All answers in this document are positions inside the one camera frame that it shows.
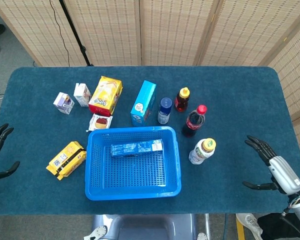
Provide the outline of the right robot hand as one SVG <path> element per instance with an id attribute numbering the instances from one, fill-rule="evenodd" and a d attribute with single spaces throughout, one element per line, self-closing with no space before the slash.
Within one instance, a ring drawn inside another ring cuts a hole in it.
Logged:
<path id="1" fill-rule="evenodd" d="M 300 178 L 289 163 L 282 156 L 277 155 L 267 142 L 248 135 L 245 143 L 258 153 L 267 166 L 271 173 L 271 182 L 253 184 L 243 181 L 242 184 L 244 186 L 257 191 L 278 190 L 281 194 L 288 196 L 300 192 Z"/>

